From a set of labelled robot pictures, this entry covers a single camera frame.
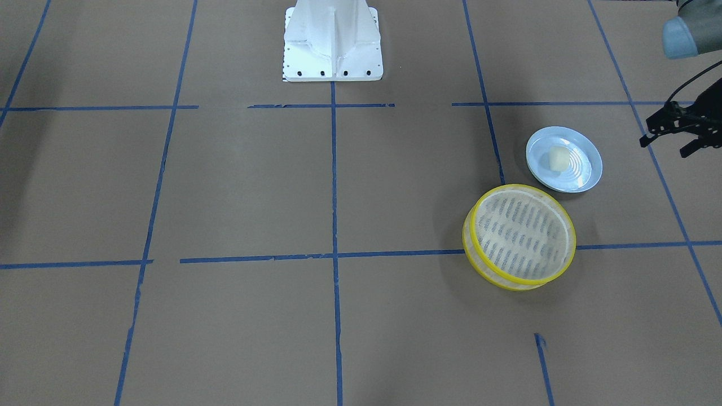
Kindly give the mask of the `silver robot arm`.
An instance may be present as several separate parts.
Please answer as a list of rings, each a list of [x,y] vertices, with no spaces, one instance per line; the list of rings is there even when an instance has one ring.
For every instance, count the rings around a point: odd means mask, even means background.
[[[664,54],[668,59],[686,59],[721,49],[721,2],[676,1],[676,16],[665,22],[662,32]],[[721,146],[721,80],[702,91],[693,103],[682,106],[676,95],[686,86],[715,68],[702,70],[673,90],[662,107],[646,119],[647,133],[640,137],[642,148],[661,136],[686,132],[695,138],[681,147],[682,158],[701,149]]]

